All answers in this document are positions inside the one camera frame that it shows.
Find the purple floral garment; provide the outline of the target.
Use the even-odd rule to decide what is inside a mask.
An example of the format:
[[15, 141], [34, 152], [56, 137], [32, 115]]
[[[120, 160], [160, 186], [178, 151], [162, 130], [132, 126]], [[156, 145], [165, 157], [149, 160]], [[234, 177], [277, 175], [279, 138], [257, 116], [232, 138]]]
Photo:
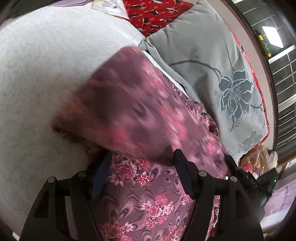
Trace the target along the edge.
[[173, 166], [181, 149], [223, 179], [228, 168], [216, 124], [137, 47], [107, 60], [63, 105], [52, 128], [89, 153], [112, 153], [102, 192], [91, 202], [105, 240], [180, 240], [195, 202]]

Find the lilac bedside cloth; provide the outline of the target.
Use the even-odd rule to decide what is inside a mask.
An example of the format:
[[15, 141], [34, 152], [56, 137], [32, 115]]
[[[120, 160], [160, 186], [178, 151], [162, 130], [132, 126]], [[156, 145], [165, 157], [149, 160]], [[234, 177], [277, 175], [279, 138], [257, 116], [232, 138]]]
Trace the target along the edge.
[[279, 180], [264, 210], [270, 216], [291, 207], [295, 199], [295, 172]]

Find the plastic bag of toys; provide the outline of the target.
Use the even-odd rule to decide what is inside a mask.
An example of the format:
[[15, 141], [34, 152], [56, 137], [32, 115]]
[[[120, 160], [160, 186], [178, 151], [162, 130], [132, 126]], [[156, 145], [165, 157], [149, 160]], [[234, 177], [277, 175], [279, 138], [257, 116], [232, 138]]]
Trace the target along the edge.
[[278, 154], [276, 151], [268, 151], [264, 145], [250, 150], [239, 162], [239, 168], [250, 172], [255, 179], [267, 173], [278, 165]]

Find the white bed mattress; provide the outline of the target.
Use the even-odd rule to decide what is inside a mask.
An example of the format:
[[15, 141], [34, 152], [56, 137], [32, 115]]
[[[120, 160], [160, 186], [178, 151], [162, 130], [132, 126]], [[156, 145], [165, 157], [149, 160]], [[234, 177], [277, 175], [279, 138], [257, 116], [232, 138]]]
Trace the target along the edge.
[[143, 35], [91, 5], [44, 7], [1, 30], [1, 218], [17, 234], [47, 178], [86, 168], [85, 149], [51, 119], [96, 68]]

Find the dark window with grille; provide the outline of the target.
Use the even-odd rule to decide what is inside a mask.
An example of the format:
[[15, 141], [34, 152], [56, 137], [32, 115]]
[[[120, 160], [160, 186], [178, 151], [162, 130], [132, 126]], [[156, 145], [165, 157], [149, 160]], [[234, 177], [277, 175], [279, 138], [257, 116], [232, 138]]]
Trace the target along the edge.
[[271, 1], [228, 1], [252, 28], [265, 51], [276, 96], [278, 163], [295, 158], [295, 32]]

